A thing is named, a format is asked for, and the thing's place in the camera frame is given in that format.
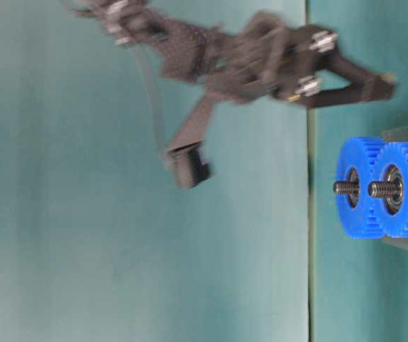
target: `silver bolt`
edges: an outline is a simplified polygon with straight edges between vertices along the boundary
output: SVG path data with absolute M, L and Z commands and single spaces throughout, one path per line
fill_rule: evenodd
M 371 182 L 368 194 L 375 198 L 397 197 L 402 194 L 402 186 L 397 182 Z
M 358 182 L 335 182 L 333 183 L 333 192 L 336 195 L 357 195 L 359 193 Z

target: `threaded bolt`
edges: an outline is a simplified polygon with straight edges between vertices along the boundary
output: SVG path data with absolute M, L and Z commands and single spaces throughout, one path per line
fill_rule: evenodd
M 400 196 L 402 187 L 396 182 L 371 182 L 368 185 L 368 194 L 376 198 Z
M 358 182 L 335 182 L 333 183 L 333 192 L 336 195 L 357 195 L 359 193 Z

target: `teal background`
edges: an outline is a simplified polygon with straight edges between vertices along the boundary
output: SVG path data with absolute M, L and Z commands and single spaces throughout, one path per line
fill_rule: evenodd
M 156 1 L 238 31 L 304 1 Z M 170 136 L 201 90 L 161 80 Z M 132 56 L 57 1 L 0 1 L 0 341 L 307 341 L 305 111 L 221 105 L 177 190 Z
M 332 194 L 346 139 L 408 125 L 408 1 L 310 0 L 309 9 L 312 22 L 338 28 L 348 56 L 399 79 L 390 102 L 310 113 L 312 340 L 408 341 L 408 252 L 346 237 Z

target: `teal wall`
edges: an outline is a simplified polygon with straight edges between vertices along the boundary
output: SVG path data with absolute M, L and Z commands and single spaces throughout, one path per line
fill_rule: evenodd
M 0 2 L 0 341 L 307 341 L 305 111 L 221 105 L 177 190 L 132 56 L 57 1 Z M 239 30 L 304 1 L 158 1 Z M 160 81 L 167 133 L 201 90 Z
M 310 115 L 313 341 L 408 341 L 408 252 L 346 237 L 332 193 L 345 140 L 408 125 L 408 1 L 311 0 L 310 20 L 337 28 L 348 56 L 399 79 L 398 93 L 388 103 L 323 108 Z M 341 84 L 326 80 L 327 86 Z

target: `robotic arm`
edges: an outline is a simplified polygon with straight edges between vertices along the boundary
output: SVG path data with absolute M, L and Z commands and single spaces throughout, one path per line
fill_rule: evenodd
M 180 187 L 210 177 L 200 158 L 214 106 L 249 103 L 268 95 L 307 108 L 390 99 L 393 77 L 376 74 L 344 58 L 337 34 L 315 25 L 290 28 L 275 14 L 258 12 L 237 35 L 164 16 L 146 0 L 85 0 L 78 16 L 99 19 L 115 44 L 142 44 L 163 57 L 162 76 L 186 83 L 205 79 L 202 99 L 166 152 Z M 317 71 L 348 80 L 345 88 L 320 90 Z

